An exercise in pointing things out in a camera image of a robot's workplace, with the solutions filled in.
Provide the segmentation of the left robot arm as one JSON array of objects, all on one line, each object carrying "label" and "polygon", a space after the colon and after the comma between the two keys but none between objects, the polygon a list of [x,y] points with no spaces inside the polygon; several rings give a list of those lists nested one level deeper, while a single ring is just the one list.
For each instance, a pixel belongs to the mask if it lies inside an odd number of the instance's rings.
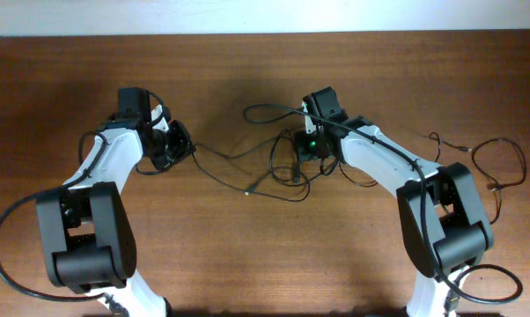
[{"label": "left robot arm", "polygon": [[48,278],[56,287],[96,296],[120,316],[170,316],[136,268],[136,242],[121,200],[129,174],[144,158],[152,175],[195,152],[184,125],[155,93],[121,88],[118,110],[94,131],[94,146],[63,188],[36,201]]}]

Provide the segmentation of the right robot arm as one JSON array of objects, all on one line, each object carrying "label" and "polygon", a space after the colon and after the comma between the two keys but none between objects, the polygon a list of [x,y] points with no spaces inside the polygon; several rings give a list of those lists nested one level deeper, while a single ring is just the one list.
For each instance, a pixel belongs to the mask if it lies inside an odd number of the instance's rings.
[{"label": "right robot arm", "polygon": [[401,234],[416,267],[406,316],[454,316],[462,286],[494,245],[475,179],[461,163],[441,166],[389,139],[363,116],[350,118],[334,89],[303,98],[303,140],[298,148],[333,156],[372,177],[397,200]]}]

